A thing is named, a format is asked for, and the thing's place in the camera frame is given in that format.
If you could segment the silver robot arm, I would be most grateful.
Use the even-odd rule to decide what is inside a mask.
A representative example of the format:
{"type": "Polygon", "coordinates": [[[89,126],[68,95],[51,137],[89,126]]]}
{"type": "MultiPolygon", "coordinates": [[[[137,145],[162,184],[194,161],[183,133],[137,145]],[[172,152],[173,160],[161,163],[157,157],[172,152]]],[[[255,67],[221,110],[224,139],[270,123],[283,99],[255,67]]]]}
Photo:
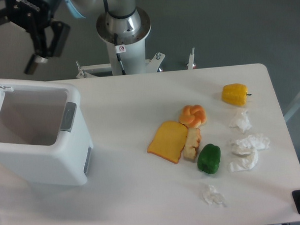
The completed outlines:
{"type": "Polygon", "coordinates": [[[101,12],[96,22],[106,43],[113,75],[142,74],[146,70],[145,39],[151,30],[148,14],[136,0],[5,0],[0,9],[0,25],[13,23],[30,34],[32,54],[24,72],[33,74],[39,63],[59,57],[70,26],[55,20],[64,1],[75,18],[84,19],[94,10],[101,12]]]}

